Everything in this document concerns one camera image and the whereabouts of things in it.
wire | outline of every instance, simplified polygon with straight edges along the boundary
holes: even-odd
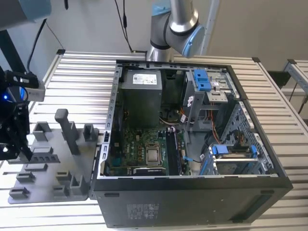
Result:
[[[184,116],[186,116],[185,113],[184,113],[184,111],[183,111],[183,108],[181,108],[180,112],[181,112]]]
[[[194,162],[196,162],[196,163],[202,163],[202,161],[196,161],[196,160],[194,160],[194,159],[192,159]]]
[[[126,42],[128,44],[130,52],[133,53],[133,49],[131,48],[130,43],[129,43],[129,41],[128,41],[126,35],[125,35],[125,32],[124,32],[124,28],[123,28],[123,24],[122,24],[122,19],[121,19],[121,15],[120,15],[120,10],[119,10],[119,6],[118,6],[116,0],[115,0],[115,5],[116,5],[117,14],[119,15],[119,19],[120,19],[121,28],[122,28],[122,32],[123,32],[124,38],[125,38],[125,40],[126,40]]]
[[[304,104],[305,104],[305,103],[302,103],[302,105],[300,106],[299,111],[298,111],[298,114],[300,114],[300,113],[302,112],[303,107],[304,107]]]
[[[28,62],[27,62],[27,72],[28,72],[28,73],[31,72],[31,71],[30,71],[30,62],[31,62],[31,59],[32,59],[32,56],[33,56],[33,53],[34,53],[34,49],[35,49],[35,47],[36,47],[36,45],[37,45],[37,42],[38,42],[40,33],[42,32],[42,29],[43,29],[43,27],[45,26],[46,21],[47,21],[47,18],[45,18],[45,19],[43,20],[42,24],[41,24],[40,27],[39,27],[39,31],[38,31],[38,33],[37,33],[37,35],[36,35],[36,37],[35,37],[35,40],[34,40],[34,43],[33,43],[33,47],[32,47],[32,51],[31,51],[31,53],[30,53],[30,56],[29,56]]]
[[[164,121],[161,117],[159,117],[159,119],[160,119],[164,124],[167,124],[167,125],[178,125],[178,124],[179,124],[179,123],[175,124],[175,123],[166,122],[166,121]]]
[[[220,141],[219,141],[219,137],[218,137],[218,134],[217,134],[215,125],[214,125],[213,110],[211,110],[211,120],[212,120],[212,131],[213,131],[213,136],[214,136],[214,138],[216,139],[217,143],[218,143],[218,144],[221,144]]]
[[[126,18],[126,14],[125,14],[125,0],[123,0],[123,27],[124,27],[124,30],[125,30],[127,43],[129,44],[128,35],[127,35],[127,18]]]
[[[294,86],[293,91],[292,91],[292,93],[291,93],[291,96],[290,96],[290,98],[289,98],[289,102],[290,102],[291,99],[292,99],[292,96],[293,96],[293,93],[294,93],[296,87],[297,87],[297,82],[295,83],[295,86]]]
[[[207,110],[205,110],[204,120],[208,120],[208,117],[207,117]]]
[[[53,32],[53,30],[49,27],[48,23],[46,22],[46,26],[48,27],[48,29],[52,32],[53,36],[56,38],[56,40],[58,40],[60,46],[62,47],[62,49],[64,49],[64,47],[62,46],[60,40],[58,39],[58,37],[56,36],[56,34]]]

black cable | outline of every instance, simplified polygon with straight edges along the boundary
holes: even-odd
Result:
[[[37,45],[37,42],[38,42],[40,33],[42,32],[42,29],[43,29],[43,27],[45,26],[46,21],[47,21],[47,18],[45,18],[45,19],[43,20],[42,24],[41,24],[40,27],[39,27],[39,31],[38,31],[38,33],[37,33],[37,35],[36,35],[36,37],[35,37],[35,40],[34,40],[34,43],[33,43],[33,47],[32,47],[32,51],[31,51],[31,53],[30,53],[30,56],[29,56],[29,59],[28,59],[28,62],[27,62],[27,72],[31,72],[31,71],[30,71],[30,62],[31,62],[31,59],[32,59],[32,56],[33,56],[33,53],[34,53],[34,49],[35,49],[35,47],[36,47],[36,45]]]
[[[194,159],[192,159],[194,162],[196,162],[196,163],[202,163],[202,161],[196,161],[196,160],[194,160]]]
[[[53,30],[49,27],[48,23],[46,22],[46,26],[48,27],[48,29],[52,32],[53,36],[56,38],[56,40],[58,40],[60,46],[62,47],[62,49],[64,49],[64,47],[62,46],[60,40],[58,39],[58,37],[56,36],[56,34],[53,32]]]
[[[209,138],[212,136],[212,131],[210,131],[210,132],[208,132],[205,136],[204,136],[204,144],[203,144],[203,146],[202,146],[202,148],[201,148],[201,154],[203,154],[203,152],[205,151],[205,149],[206,148],[208,148],[209,147],[209,145],[208,145],[208,140],[209,140]]]
[[[298,111],[298,114],[300,114],[300,113],[302,112],[303,107],[304,107],[304,104],[305,104],[305,103],[302,103],[302,105],[300,106],[299,111]]]
[[[295,86],[294,86],[293,91],[292,91],[292,93],[291,93],[291,96],[290,96],[290,98],[289,98],[289,102],[290,102],[291,99],[292,99],[292,96],[293,96],[293,93],[294,93],[296,87],[297,87],[297,82],[295,83]]]
[[[123,0],[123,27],[125,30],[125,35],[126,35],[126,39],[128,41],[128,36],[127,36],[127,18],[126,18],[126,14],[125,14],[125,0]]]
[[[125,35],[125,32],[124,32],[124,28],[123,28],[123,24],[122,24],[122,19],[121,19],[121,15],[120,15],[120,11],[119,11],[119,6],[117,4],[117,1],[115,0],[115,5],[116,5],[116,10],[117,10],[117,14],[119,15],[119,19],[120,19],[120,23],[121,23],[121,28],[122,28],[122,32],[123,32],[123,35],[124,35],[124,38],[128,44],[128,47],[129,47],[129,50],[131,53],[133,53],[133,49],[131,48],[130,44],[129,44],[129,41],[128,39],[126,38],[126,35]]]

white wall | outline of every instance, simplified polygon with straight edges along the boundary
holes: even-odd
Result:
[[[308,60],[308,0],[220,0],[208,55],[258,57],[268,70]]]
[[[123,1],[117,0],[120,14]],[[150,44],[151,6],[155,0],[126,0],[128,38],[134,50],[147,50]],[[206,24],[210,0],[194,0],[200,22]],[[128,53],[116,5],[113,0],[69,0],[68,11],[63,0],[51,0],[52,13],[47,22],[64,48],[70,51]],[[28,59],[41,21],[9,29],[9,34],[24,64]],[[30,69],[43,78],[56,51],[57,40],[45,26],[38,40]]]

slatted metal surface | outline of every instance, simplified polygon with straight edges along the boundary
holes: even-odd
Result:
[[[302,70],[302,72],[305,73],[306,76],[308,76],[308,60],[295,60],[297,63],[297,66],[299,69]]]
[[[66,52],[63,57],[56,57],[44,79],[48,86],[45,102],[31,105],[31,127],[37,121],[48,121],[52,128],[58,127],[54,113],[58,108],[67,108],[69,119],[74,120],[77,127],[91,122],[103,129],[116,59],[143,60],[144,56]],[[294,189],[251,225],[140,230],[308,230],[308,128],[263,66],[249,58],[200,56],[187,60],[176,56],[175,61],[232,65]],[[96,201],[8,204],[9,189],[20,168],[19,165],[8,165],[6,162],[0,168],[0,228],[66,231],[106,229]]]

